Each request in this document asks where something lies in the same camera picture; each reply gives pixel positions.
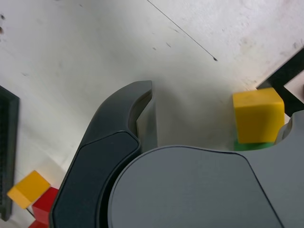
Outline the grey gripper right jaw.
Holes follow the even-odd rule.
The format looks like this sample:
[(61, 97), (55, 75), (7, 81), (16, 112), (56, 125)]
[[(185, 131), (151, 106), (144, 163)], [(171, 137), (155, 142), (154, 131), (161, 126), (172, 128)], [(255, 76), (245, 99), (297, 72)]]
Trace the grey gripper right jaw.
[(269, 148), (167, 146), (143, 153), (118, 176), (107, 218), (111, 228), (303, 227), (303, 111)]

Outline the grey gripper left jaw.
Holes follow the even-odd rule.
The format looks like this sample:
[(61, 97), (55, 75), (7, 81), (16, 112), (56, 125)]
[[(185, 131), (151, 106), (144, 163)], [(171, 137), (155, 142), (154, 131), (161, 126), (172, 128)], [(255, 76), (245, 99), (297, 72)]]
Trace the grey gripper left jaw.
[(152, 94), (150, 80), (136, 81), (99, 106), (60, 186), (50, 227), (108, 227), (110, 193), (121, 171), (142, 152), (136, 122)]

